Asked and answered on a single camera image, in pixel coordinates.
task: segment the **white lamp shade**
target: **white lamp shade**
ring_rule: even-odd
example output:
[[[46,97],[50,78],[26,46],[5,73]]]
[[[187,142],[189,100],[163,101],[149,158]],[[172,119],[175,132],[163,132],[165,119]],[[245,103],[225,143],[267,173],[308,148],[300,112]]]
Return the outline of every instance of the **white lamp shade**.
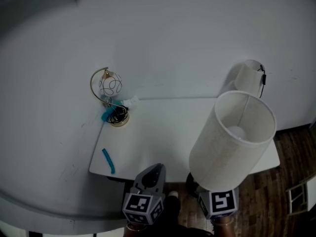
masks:
[[[237,90],[246,91],[254,96],[260,94],[263,76],[263,71],[258,71],[260,65],[261,63],[255,60],[246,60],[243,63],[234,81]]]
[[[250,173],[275,133],[275,116],[262,100],[247,92],[226,92],[216,100],[191,150],[190,172],[209,191],[232,190]]]

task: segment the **black cable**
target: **black cable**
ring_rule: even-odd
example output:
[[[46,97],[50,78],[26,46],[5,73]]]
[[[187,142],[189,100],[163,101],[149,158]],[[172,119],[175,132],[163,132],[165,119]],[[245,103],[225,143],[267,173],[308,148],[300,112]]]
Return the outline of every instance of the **black cable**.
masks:
[[[128,111],[128,107],[125,108],[126,111],[123,108],[114,108],[114,111],[108,116],[107,122],[111,124],[118,124],[124,121],[127,118],[126,113]]]
[[[259,68],[257,71],[259,71],[259,70],[262,70],[262,71],[263,71],[263,76],[262,76],[262,90],[261,90],[261,94],[260,94],[260,97],[259,97],[259,98],[261,98],[261,97],[262,97],[263,88],[264,88],[265,85],[266,85],[266,77],[267,77],[267,75],[266,75],[266,71],[263,69],[263,66],[262,66],[262,65],[260,65],[260,68]]]

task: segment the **small decorative lamp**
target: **small decorative lamp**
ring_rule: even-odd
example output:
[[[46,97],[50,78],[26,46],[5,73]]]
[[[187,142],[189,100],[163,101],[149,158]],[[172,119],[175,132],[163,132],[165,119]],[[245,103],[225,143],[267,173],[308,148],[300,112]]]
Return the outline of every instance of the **small decorative lamp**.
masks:
[[[94,81],[95,75],[102,71],[102,75],[100,73],[97,81]],[[112,110],[109,111],[111,114],[106,119],[108,123],[112,126],[119,127],[128,122],[128,108],[116,103],[112,99],[112,97],[118,95],[122,89],[122,79],[118,74],[109,71],[109,68],[99,69],[93,73],[90,79],[90,88],[94,96],[98,98],[105,107],[112,108]]]
[[[242,91],[220,95],[190,153],[190,172],[206,190],[236,188],[276,133],[276,119],[259,98]]]

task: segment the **white tissue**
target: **white tissue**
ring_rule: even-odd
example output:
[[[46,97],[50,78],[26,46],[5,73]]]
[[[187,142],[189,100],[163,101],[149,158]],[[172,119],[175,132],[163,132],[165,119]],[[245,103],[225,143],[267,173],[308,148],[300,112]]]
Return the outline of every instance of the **white tissue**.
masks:
[[[123,100],[122,103],[125,107],[129,109],[135,109],[139,99],[137,96],[133,96],[131,99]]]

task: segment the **white table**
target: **white table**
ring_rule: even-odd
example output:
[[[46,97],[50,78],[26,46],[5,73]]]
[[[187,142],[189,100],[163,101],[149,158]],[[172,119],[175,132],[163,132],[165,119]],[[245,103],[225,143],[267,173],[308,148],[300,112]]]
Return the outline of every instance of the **white table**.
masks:
[[[134,180],[155,163],[166,166],[166,182],[185,182],[189,174],[189,155],[216,98],[142,100],[130,111],[125,126],[104,123],[90,172]],[[115,174],[102,153],[106,149]],[[274,141],[251,173],[280,164]]]

